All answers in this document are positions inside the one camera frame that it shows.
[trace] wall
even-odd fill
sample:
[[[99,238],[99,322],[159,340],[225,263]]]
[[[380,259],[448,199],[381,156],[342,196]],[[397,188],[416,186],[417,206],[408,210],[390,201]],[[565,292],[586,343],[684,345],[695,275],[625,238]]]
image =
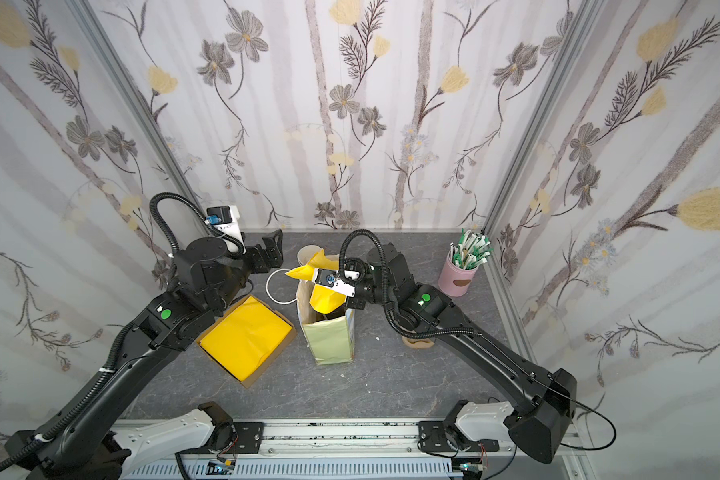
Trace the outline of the wall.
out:
[[[482,225],[578,5],[91,3],[204,204],[425,230]]]
[[[48,4],[0,2],[0,459],[104,362],[170,251],[146,204],[172,184],[74,18]]]
[[[492,234],[598,478],[720,478],[720,1],[605,4]]]

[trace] paper bag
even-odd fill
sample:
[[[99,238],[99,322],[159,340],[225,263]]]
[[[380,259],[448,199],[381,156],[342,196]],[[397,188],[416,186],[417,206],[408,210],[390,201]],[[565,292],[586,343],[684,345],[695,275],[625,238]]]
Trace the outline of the paper bag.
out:
[[[351,362],[355,358],[355,311],[344,316],[317,321],[318,313],[309,304],[315,283],[300,280],[296,289],[298,323],[302,326],[307,346],[318,365]]]

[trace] box with yellow paper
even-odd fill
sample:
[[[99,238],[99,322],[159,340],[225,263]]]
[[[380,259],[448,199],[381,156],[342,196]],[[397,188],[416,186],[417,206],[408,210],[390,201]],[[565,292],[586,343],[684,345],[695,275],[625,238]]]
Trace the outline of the box with yellow paper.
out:
[[[338,260],[320,250],[306,265],[287,273],[299,280],[298,322],[318,365],[351,362],[355,358],[355,311],[341,314],[337,309],[342,308],[346,296],[312,282],[317,268],[338,270]]]
[[[196,342],[242,386],[250,388],[294,338],[296,331],[287,318],[248,295]]]

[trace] white cable loop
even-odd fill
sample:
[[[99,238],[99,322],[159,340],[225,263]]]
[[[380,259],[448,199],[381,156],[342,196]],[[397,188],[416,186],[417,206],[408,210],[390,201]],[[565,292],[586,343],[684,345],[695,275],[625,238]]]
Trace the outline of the white cable loop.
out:
[[[288,305],[289,303],[296,302],[296,299],[293,299],[293,300],[291,300],[290,302],[281,302],[281,301],[279,301],[279,300],[273,299],[273,298],[272,298],[272,294],[269,293],[269,281],[270,281],[270,279],[272,278],[272,275],[277,274],[278,272],[287,272],[287,271],[290,271],[290,269],[289,269],[289,268],[280,268],[280,269],[278,269],[278,270],[275,270],[274,272],[272,272],[271,274],[269,274],[269,276],[268,276],[267,279],[266,279],[266,283],[264,284],[264,290],[266,290],[266,294],[267,294],[267,296],[269,297],[269,299],[270,299],[272,302],[279,303],[280,305]]]

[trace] pink bucket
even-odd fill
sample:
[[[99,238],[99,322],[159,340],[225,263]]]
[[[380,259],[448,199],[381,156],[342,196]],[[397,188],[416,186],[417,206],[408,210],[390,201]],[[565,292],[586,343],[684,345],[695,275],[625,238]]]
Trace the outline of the pink bucket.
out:
[[[451,263],[451,259],[448,256],[445,257],[445,265],[443,271],[440,273],[440,280],[438,280],[438,286],[440,290],[448,296],[462,296],[467,293],[469,284],[472,283],[474,274],[478,272],[479,268],[473,268],[472,270],[464,270]]]

